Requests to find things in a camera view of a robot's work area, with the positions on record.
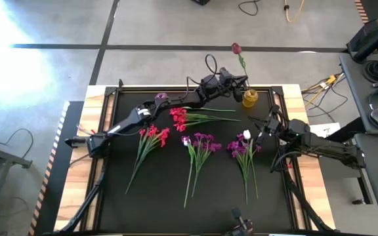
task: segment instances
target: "gray floor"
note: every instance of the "gray floor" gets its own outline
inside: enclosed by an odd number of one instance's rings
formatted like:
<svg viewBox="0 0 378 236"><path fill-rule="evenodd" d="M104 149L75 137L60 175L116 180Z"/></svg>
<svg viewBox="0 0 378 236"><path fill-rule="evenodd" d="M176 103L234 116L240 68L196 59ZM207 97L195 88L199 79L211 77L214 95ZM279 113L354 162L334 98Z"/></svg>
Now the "gray floor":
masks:
<svg viewBox="0 0 378 236"><path fill-rule="evenodd" d="M242 14L235 0L211 0L199 7L189 0L121 0L110 44L124 45L230 45L258 47L344 47L362 26L354 0L306 1L299 22L288 24L282 2L262 0L259 14ZM291 0L293 12L299 0ZM12 167L0 197L0 232L25 235L47 166L64 101L83 100L97 50L7 49L13 43L100 44L112 0L11 0L0 2L0 141L26 127L35 143L26 156L31 169ZM208 74L208 52L108 50L98 85L183 84L187 75ZM241 74L231 52L212 52L219 66ZM339 73L338 54L299 52L245 52L251 83L296 83L302 88ZM346 81L335 90L349 101L332 113L341 126L358 116ZM343 98L329 92L321 107L330 110ZM317 109L309 115L318 115ZM310 124L328 123L325 116ZM21 155L30 138L19 133L1 149ZM337 228L347 232L378 233L378 208L352 206L359 198L353 181L325 179ZM1 217L23 209L11 217Z"/></svg>

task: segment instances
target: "concrete floor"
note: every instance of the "concrete floor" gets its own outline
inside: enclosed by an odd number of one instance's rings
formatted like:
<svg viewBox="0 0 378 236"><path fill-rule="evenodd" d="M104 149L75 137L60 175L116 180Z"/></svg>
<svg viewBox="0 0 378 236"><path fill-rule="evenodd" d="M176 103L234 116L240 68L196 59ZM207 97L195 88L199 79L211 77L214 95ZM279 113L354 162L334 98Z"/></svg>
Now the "concrete floor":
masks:
<svg viewBox="0 0 378 236"><path fill-rule="evenodd" d="M189 0L121 0L109 44L124 45L230 45L257 47L345 47L362 27L354 0L306 1L299 21L288 24L279 1L262 0L255 17L237 8L241 1L211 0L199 7ZM47 166L64 101L83 100L96 61L97 50L9 49L15 43L100 44L113 0L9 0L0 1L0 140L26 127L35 136L26 156L31 169L12 167L0 196L0 213L34 209ZM290 0L292 12L300 0ZM201 79L209 74L204 64L208 52L107 50L98 85L183 84L187 75ZM231 52L212 52L219 66L242 74ZM314 84L339 73L339 54L300 52L245 52L250 83ZM341 124L358 116L346 81L336 86L349 101L332 113ZM343 98L330 92L321 107L330 110ZM317 109L309 115L320 114ZM328 123L326 116L310 124ZM18 134L1 149L21 155L30 140ZM325 180L337 228L378 234L378 208L352 206L359 198L356 182ZM32 210L0 217L0 232L25 235Z"/></svg>

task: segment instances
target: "red tulip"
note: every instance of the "red tulip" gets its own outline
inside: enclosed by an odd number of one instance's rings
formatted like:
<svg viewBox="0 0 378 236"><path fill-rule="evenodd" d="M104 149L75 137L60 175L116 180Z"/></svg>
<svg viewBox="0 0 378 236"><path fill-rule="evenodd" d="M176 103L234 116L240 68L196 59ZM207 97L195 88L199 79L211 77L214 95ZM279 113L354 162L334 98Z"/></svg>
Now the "red tulip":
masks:
<svg viewBox="0 0 378 236"><path fill-rule="evenodd" d="M231 50L233 51L234 54L237 54L237 55L239 55L240 53L242 53L242 48L237 43L233 43L231 45Z"/></svg>

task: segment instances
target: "workbench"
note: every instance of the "workbench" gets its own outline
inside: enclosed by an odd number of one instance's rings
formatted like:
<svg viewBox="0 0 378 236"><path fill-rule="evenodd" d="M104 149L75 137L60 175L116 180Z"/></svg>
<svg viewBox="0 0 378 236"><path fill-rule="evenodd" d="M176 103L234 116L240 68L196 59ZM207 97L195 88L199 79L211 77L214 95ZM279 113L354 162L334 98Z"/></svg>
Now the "workbench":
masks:
<svg viewBox="0 0 378 236"><path fill-rule="evenodd" d="M285 99L285 107L287 110L287 114L289 119L300 119L304 122L308 122L305 107L303 104L303 98L301 96L301 90L299 85L252 85L260 86L260 87L271 87L271 86L279 86L283 88L283 97ZM79 120L79 124L86 130L98 130L100 117L102 113L105 115L104 127L103 130L107 130L111 124L110 117L114 107L113 100L105 101L105 90L106 86L95 85L89 86L87 89L87 93L85 96L85 101L82 107L81 118ZM64 125L61 119L60 128L62 129L62 125ZM88 136L81 131L77 132L77 136ZM59 136L55 138L55 143L57 144L60 140ZM52 168L54 163L54 154L57 152L56 148L52 151L50 161L48 164L48 170L43 181L41 193L39 194L39 200L37 202L36 210L33 215L31 228L29 231L29 235L34 235L34 227L36 226L37 219L39 218L39 211L42 206L42 202L45 200L45 192L47 186L47 178L49 178L51 172L49 167ZM72 151L70 161L74 161L88 153L87 148L79 147L75 148ZM68 173L66 176L66 180L64 183L64 188L62 192L62 198L60 200L59 209L57 211L56 223L54 225L53 230L62 229L74 216L77 212L78 208L82 204L85 199L86 192L88 192L88 185L89 181L91 184L96 182L96 178L98 173L101 170L102 166L102 159L97 161L92 161L90 158L84 158L80 160L80 162L75 163L68 169ZM327 198L326 188L324 185L322 173L320 170L319 161L316 158L308 157L308 156L301 156L298 158L299 163L299 170L301 173L301 182L303 183L303 189L306 196L306 199L311 204L313 209L316 211L318 216L331 228L335 229L335 224L333 221L331 208L329 205L329 200ZM93 174L94 178L91 180L90 176L90 169L92 165L96 165L96 173ZM96 208L97 206L97 197L94 198L92 205L89 208L89 213L86 219L86 226L85 229L92 229L94 219L96 218ZM295 205L295 213L298 219L298 228L304 229L305 222L303 218L303 210L301 209L297 200L294 200Z"/></svg>

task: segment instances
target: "yellow vase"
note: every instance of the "yellow vase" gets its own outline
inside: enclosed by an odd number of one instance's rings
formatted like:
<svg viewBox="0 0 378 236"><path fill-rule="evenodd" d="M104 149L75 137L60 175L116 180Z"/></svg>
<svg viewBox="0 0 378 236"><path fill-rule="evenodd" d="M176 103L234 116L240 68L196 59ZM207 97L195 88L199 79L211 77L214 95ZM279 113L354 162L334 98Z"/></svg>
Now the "yellow vase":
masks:
<svg viewBox="0 0 378 236"><path fill-rule="evenodd" d="M255 105L257 98L259 97L258 93L254 89L249 89L244 92L243 95L243 106L245 108L251 108Z"/></svg>

